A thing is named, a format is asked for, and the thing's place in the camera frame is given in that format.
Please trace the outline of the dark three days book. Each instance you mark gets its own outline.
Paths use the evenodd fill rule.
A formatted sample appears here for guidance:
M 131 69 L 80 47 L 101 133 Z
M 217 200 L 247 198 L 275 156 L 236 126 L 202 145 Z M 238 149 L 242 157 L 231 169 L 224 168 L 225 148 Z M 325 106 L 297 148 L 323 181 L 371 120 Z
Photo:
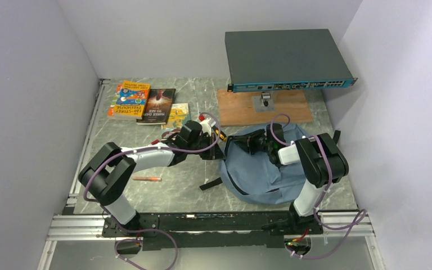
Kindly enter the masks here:
M 152 88 L 141 120 L 138 125 L 166 124 L 176 95 L 175 88 Z

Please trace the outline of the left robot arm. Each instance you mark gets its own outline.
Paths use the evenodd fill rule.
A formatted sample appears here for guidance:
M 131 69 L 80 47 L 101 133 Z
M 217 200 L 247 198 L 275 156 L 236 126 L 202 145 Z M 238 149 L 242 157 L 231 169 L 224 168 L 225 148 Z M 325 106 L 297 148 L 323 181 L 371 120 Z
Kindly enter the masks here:
M 224 159 L 219 139 L 209 124 L 189 120 L 180 131 L 145 147 L 106 143 L 78 174 L 78 181 L 85 187 L 84 198 L 100 204 L 116 219 L 117 229 L 124 236 L 132 236 L 141 227 L 141 216 L 124 195 L 131 175 L 150 168 L 172 167 L 189 154 L 203 160 Z

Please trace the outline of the orange blue treehouse book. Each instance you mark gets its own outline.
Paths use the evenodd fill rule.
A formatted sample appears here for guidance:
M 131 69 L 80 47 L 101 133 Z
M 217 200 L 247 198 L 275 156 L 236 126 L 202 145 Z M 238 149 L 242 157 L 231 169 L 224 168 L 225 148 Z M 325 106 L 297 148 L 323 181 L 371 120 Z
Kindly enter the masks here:
M 142 120 L 151 85 L 124 80 L 113 113 L 118 119 Z

